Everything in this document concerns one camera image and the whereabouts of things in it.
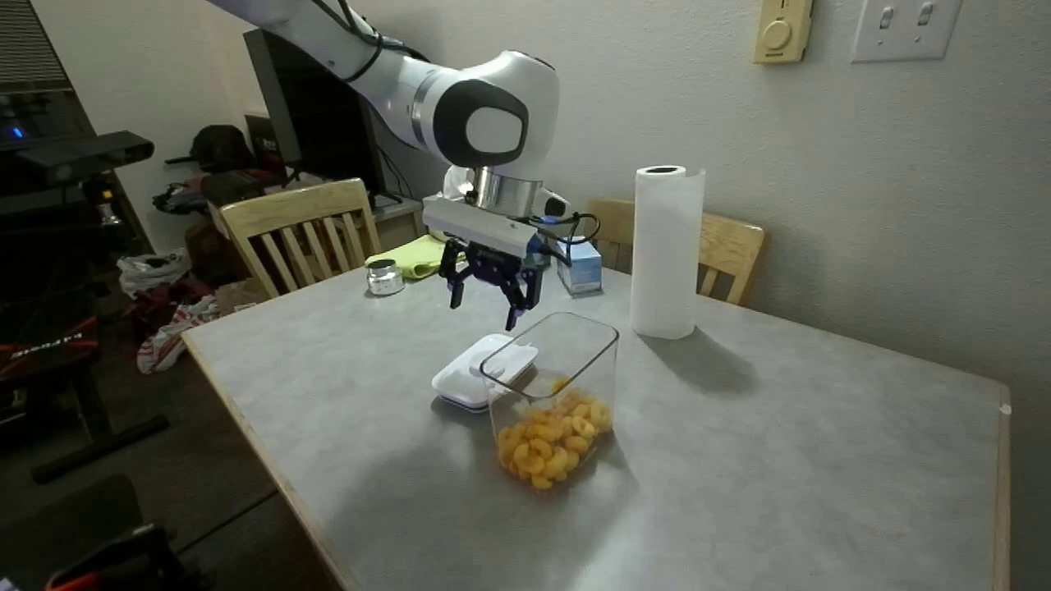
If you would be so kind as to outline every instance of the chair backrest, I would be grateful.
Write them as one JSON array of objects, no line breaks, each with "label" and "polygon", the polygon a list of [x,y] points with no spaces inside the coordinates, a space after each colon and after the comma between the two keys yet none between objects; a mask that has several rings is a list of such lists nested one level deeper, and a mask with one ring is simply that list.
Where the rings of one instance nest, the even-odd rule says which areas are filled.
[{"label": "chair backrest", "polygon": [[220,217],[267,297],[357,270],[381,248],[357,178],[238,202]]},{"label": "chair backrest", "polygon": [[[604,266],[631,274],[634,206],[631,202],[590,202],[598,254]],[[702,215],[697,254],[697,292],[741,304],[766,244],[766,230],[747,222]]]}]

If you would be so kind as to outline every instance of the table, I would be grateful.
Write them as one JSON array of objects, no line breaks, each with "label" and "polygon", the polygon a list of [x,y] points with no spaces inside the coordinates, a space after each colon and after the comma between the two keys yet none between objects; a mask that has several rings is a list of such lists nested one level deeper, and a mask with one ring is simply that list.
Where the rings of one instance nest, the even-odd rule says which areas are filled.
[{"label": "table", "polygon": [[429,377],[501,331],[501,297],[366,299],[366,274],[187,331],[203,375],[344,589],[1001,589],[1007,389],[697,299],[627,331],[627,275],[544,311],[622,329],[616,442],[562,494],[495,466]]}]

